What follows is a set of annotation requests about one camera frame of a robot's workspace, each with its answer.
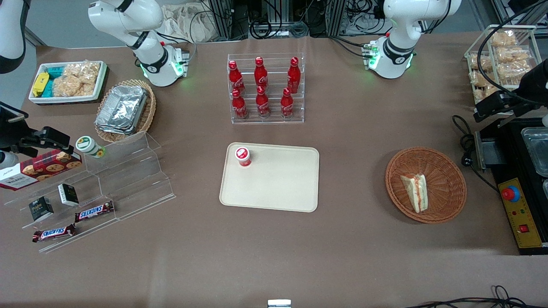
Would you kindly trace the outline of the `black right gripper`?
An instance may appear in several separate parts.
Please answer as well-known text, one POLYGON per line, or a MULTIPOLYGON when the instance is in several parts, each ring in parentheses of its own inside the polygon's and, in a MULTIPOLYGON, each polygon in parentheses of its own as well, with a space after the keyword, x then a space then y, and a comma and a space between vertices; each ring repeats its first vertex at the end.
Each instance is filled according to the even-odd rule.
POLYGON ((31 147, 72 151, 70 137, 65 133, 48 126, 31 132, 31 128, 26 123, 28 113, 2 102, 0 105, 1 150, 10 151, 12 146, 26 138, 26 145, 31 147))

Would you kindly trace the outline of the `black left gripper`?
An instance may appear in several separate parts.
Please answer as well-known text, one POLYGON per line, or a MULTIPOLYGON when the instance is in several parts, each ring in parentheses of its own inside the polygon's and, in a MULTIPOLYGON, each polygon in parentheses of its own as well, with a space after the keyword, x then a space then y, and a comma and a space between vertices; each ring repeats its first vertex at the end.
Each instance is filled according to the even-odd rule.
MULTIPOLYGON (((546 107, 548 103, 548 60, 545 59, 521 79, 515 93, 519 99, 536 107, 546 107)), ((511 93, 497 90, 482 100, 474 108, 473 118, 480 123, 489 117, 499 114, 514 113, 513 107, 517 105, 517 99, 511 93)))

